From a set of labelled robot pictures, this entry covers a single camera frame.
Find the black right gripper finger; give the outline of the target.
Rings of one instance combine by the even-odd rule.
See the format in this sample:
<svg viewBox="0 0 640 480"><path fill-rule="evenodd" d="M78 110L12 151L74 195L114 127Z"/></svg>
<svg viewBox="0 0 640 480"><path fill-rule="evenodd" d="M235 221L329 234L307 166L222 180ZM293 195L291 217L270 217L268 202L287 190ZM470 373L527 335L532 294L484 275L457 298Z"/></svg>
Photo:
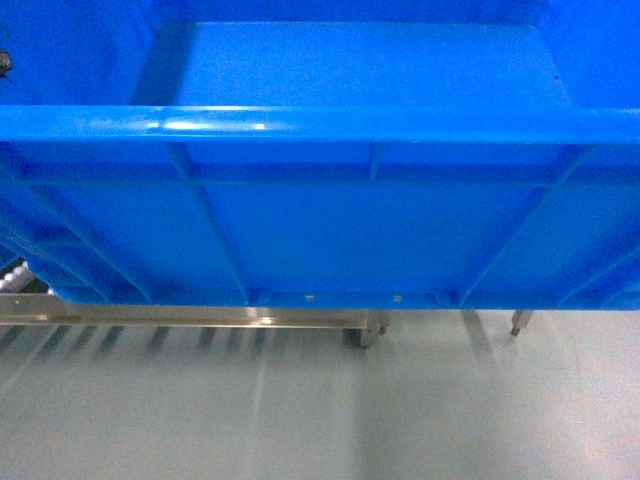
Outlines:
<svg viewBox="0 0 640 480"><path fill-rule="evenodd" d="M12 70L12 61L10 55L5 50L0 50L0 78L6 78L7 74Z"/></svg>

